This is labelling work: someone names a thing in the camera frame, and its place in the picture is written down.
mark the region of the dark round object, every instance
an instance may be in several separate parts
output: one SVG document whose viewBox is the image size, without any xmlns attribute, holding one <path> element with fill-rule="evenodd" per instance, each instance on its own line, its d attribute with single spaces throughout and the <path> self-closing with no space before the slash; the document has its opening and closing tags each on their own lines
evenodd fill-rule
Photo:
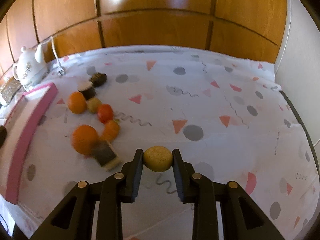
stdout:
<svg viewBox="0 0 320 240">
<path fill-rule="evenodd" d="M 3 125 L 0 125 L 0 148 L 3 146 L 6 138 L 7 138 L 7 129 Z"/>
<path fill-rule="evenodd" d="M 89 100 L 96 95 L 96 91 L 94 90 L 92 83 L 89 81 L 78 84 L 78 91 L 83 94 L 85 100 Z"/>
<path fill-rule="evenodd" d="M 93 86 L 96 88 L 102 86 L 107 81 L 107 75 L 105 73 L 95 73 L 89 81 L 92 82 Z"/>
</svg>

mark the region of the pink tray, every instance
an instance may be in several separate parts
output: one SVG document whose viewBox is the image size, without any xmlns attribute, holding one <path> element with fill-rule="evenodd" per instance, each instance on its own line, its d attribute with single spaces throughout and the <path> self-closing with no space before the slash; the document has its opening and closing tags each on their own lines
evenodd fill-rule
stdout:
<svg viewBox="0 0 320 240">
<path fill-rule="evenodd" d="M 57 93 L 54 83 L 23 93 L 4 124 L 8 134 L 0 149 L 0 193 L 12 204 L 18 203 L 22 167 L 33 133 Z"/>
</svg>

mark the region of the white teapot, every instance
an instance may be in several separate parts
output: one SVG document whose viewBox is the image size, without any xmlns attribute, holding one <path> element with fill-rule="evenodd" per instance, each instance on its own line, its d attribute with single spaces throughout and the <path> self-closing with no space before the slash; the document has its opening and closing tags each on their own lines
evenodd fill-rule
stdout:
<svg viewBox="0 0 320 240">
<path fill-rule="evenodd" d="M 21 52 L 19 60 L 13 64 L 12 72 L 14 78 L 28 89 L 42 81 L 48 73 L 48 68 L 44 61 L 42 44 L 39 44 L 36 50 L 23 46 Z"/>
</svg>

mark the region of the kettle handle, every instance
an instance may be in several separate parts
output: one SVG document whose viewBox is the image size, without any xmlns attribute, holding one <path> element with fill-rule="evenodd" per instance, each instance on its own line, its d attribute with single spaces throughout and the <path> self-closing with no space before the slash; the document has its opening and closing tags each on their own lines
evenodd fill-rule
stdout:
<svg viewBox="0 0 320 240">
<path fill-rule="evenodd" d="M 12 66 L 12 74 L 16 80 L 19 80 L 18 75 L 17 75 L 17 64 L 16 63 L 14 63 Z"/>
</svg>

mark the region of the kettle spout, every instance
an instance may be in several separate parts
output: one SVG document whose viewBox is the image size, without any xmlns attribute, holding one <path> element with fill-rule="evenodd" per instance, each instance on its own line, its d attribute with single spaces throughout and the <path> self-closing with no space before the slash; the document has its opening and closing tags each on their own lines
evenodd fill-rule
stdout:
<svg viewBox="0 0 320 240">
<path fill-rule="evenodd" d="M 35 52 L 35 59 L 38 63 L 45 64 L 42 46 L 43 44 L 41 43 L 38 45 L 37 50 Z"/>
</svg>

